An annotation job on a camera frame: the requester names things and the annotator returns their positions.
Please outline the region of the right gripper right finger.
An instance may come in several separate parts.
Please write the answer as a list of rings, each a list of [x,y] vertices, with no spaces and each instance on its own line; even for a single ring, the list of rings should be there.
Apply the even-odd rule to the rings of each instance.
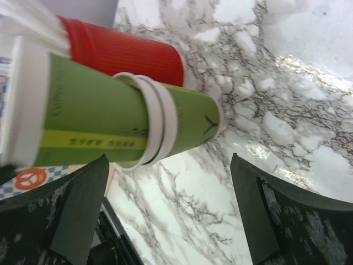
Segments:
[[[352,203],[274,177],[237,154],[230,169],[252,264],[352,264]]]

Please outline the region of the green paper cup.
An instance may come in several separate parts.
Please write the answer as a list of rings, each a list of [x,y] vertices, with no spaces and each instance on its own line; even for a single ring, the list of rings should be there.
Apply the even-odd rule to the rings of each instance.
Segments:
[[[15,39],[11,65],[25,55],[37,67],[44,54],[52,55],[51,81],[44,136],[34,166],[85,164],[103,155],[111,162],[141,158],[148,135],[141,91],[23,37]]]
[[[220,134],[224,114],[219,103],[209,95],[127,72],[117,73],[114,78],[142,92],[149,122],[147,146],[142,157],[118,162],[121,168],[130,170],[153,165],[206,144]]]

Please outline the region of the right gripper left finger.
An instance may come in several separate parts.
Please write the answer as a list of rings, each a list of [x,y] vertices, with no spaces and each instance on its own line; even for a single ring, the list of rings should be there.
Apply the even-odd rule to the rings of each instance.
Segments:
[[[1,264],[86,264],[108,175],[102,156],[1,200]]]

